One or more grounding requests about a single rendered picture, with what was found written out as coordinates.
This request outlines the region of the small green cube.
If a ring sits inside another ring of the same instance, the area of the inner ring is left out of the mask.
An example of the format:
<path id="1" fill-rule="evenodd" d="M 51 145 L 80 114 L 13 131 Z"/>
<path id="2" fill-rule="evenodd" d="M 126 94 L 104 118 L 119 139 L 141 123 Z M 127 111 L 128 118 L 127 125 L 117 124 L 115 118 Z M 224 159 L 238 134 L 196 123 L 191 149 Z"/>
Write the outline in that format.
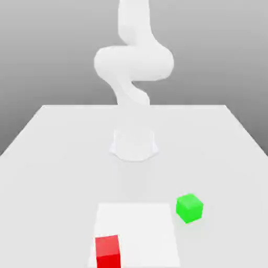
<path id="1" fill-rule="evenodd" d="M 192 193 L 180 196 L 176 200 L 176 213 L 186 224 L 201 219 L 203 208 L 203 202 Z"/>

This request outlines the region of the small red cube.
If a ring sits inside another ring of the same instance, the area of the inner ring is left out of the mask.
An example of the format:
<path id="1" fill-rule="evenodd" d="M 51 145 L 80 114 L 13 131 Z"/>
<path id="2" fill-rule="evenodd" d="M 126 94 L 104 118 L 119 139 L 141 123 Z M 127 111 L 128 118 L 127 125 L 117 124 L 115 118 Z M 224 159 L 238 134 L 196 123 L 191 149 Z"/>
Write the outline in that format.
<path id="1" fill-rule="evenodd" d="M 117 235 L 96 237 L 97 268 L 121 268 L 119 239 Z"/>

